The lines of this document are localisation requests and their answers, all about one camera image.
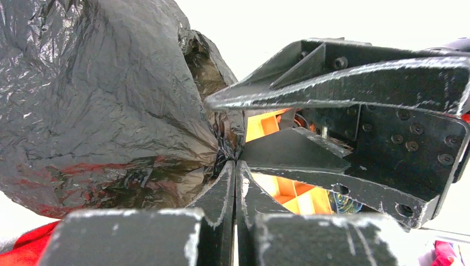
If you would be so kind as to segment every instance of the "screw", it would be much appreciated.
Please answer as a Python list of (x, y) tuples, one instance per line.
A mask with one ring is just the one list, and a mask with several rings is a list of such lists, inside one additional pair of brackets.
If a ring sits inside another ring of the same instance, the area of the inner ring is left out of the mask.
[(370, 131), (372, 131), (372, 125), (371, 125), (371, 124), (363, 124), (363, 125), (362, 125), (362, 129), (363, 129), (365, 132), (370, 132)]
[(443, 165), (452, 165), (454, 163), (454, 157), (449, 154), (439, 154), (439, 156), (437, 156), (437, 159)]
[(405, 146), (408, 149), (408, 151), (417, 151), (420, 148), (420, 146), (418, 145), (418, 143), (416, 143), (416, 141), (408, 141), (405, 144)]
[(425, 132), (425, 128), (420, 124), (413, 124), (410, 126), (410, 131), (411, 133), (416, 135), (423, 135), (423, 133)]
[(353, 107), (351, 108), (348, 108), (348, 110), (346, 111), (347, 115), (349, 116), (355, 116), (357, 114), (357, 110)]
[(457, 136), (450, 135), (446, 137), (446, 144), (451, 148), (460, 146), (460, 139)]
[(335, 70), (341, 70), (348, 67), (348, 59), (346, 57), (338, 57), (333, 61), (333, 68)]
[(408, 120), (410, 119), (410, 112), (408, 112), (408, 110), (405, 110), (405, 109), (400, 109), (397, 113), (397, 116), (401, 120)]
[(307, 51), (303, 51), (299, 54), (298, 56), (298, 59), (299, 61), (301, 61), (302, 59), (304, 59), (309, 53)]
[(392, 136), (392, 142), (394, 144), (402, 144), (403, 143), (403, 137), (401, 135), (393, 135)]

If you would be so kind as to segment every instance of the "black plastic bag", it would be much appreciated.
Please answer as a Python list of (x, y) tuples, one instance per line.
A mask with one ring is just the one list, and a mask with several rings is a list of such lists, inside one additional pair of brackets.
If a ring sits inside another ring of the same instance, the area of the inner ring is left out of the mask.
[(172, 0), (0, 0), (0, 190), (34, 212), (183, 207), (244, 144), (236, 81)]

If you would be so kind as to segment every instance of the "red cloth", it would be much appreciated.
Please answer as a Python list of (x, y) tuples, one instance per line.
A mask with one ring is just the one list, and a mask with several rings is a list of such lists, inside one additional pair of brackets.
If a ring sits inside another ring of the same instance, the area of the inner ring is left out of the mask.
[(22, 235), (15, 242), (13, 250), (0, 254), (1, 266), (35, 266), (39, 262), (49, 237), (57, 222), (46, 224)]
[(451, 266), (458, 259), (452, 245), (447, 242), (436, 241), (436, 260), (431, 266)]

